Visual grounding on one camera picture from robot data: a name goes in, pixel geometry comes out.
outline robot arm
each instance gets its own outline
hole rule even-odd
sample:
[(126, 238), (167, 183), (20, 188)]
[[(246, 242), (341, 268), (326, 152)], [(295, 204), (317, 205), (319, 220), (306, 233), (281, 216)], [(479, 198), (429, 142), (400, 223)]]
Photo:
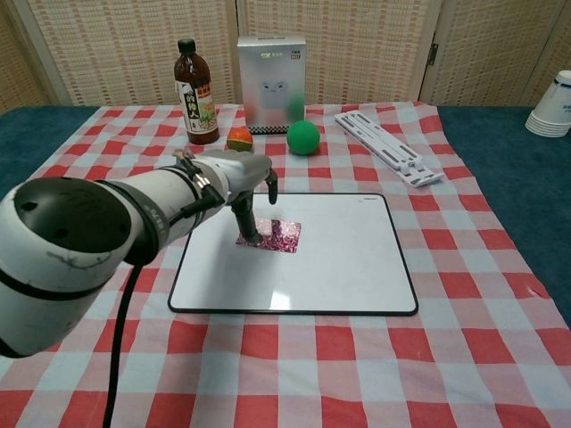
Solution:
[(30, 180), (0, 202), (0, 355), (60, 342), (123, 261), (143, 265), (224, 205), (245, 239), (259, 235), (253, 189), (272, 203), (271, 160), (248, 152), (177, 152), (177, 164), (123, 180)]

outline bottle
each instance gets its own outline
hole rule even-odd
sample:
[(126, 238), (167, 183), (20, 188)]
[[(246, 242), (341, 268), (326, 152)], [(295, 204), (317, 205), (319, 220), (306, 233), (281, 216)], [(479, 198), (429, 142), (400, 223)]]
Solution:
[(196, 53), (192, 38), (178, 41), (180, 57), (175, 62), (175, 85), (182, 104), (186, 133), (191, 144), (210, 144), (219, 139), (216, 109), (211, 94), (211, 72)]

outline checkered tablecloth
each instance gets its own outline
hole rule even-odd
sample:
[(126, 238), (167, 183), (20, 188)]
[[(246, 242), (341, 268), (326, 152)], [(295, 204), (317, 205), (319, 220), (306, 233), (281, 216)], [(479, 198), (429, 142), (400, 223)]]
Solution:
[[(335, 124), (335, 113), (357, 107), (447, 178), (407, 187)], [(143, 270), (131, 301), (114, 426), (571, 426), (571, 333), (446, 141), (437, 109), (314, 105), (307, 119), (321, 132), (317, 154), (288, 154), (284, 136), (256, 136), (255, 151), (271, 157), (283, 191), (384, 194), (418, 314), (175, 315), (167, 298), (179, 240)], [(223, 136), (242, 125), (240, 107), (220, 107)], [(35, 177), (121, 178), (171, 164), (185, 144), (178, 107), (104, 107)], [(0, 426), (100, 426), (128, 270), (61, 344), (0, 359)]]

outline white cup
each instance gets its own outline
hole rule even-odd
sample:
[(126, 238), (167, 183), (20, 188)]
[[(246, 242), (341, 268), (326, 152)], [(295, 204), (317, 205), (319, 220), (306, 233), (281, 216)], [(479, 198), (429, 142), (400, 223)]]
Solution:
[(564, 136), (571, 128), (571, 70), (553, 79), (525, 127), (540, 136)]

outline product box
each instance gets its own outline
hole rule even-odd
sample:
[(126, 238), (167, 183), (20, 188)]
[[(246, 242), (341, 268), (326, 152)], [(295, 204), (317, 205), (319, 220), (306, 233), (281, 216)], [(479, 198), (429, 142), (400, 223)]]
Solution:
[(246, 126), (284, 134), (305, 117), (305, 37), (238, 38)]

